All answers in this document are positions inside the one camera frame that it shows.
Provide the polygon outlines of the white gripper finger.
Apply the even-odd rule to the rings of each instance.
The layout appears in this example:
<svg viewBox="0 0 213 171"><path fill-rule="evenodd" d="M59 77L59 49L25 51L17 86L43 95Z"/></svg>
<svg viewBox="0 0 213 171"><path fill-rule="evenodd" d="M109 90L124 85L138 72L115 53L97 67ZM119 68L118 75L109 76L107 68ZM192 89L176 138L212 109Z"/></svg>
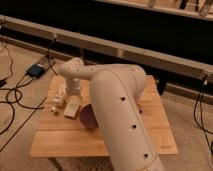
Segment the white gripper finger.
<svg viewBox="0 0 213 171"><path fill-rule="evenodd" d="M66 102L66 87L64 84L62 84L59 89L57 94L55 95L55 103L57 106L61 107L64 105Z"/></svg>
<svg viewBox="0 0 213 171"><path fill-rule="evenodd" d="M75 118L80 106L81 106L80 97L72 96L65 107L64 116L69 118Z"/></svg>

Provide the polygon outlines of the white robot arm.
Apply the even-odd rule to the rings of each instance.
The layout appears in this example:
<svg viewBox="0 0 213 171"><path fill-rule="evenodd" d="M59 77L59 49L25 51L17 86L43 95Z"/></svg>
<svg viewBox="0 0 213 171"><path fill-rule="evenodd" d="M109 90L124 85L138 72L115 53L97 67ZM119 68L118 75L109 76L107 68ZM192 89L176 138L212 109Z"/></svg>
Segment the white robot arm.
<svg viewBox="0 0 213 171"><path fill-rule="evenodd" d="M165 171L137 106L146 85L138 65L86 65L79 58L63 63L59 74L71 95L78 80L89 82L91 105L115 171Z"/></svg>

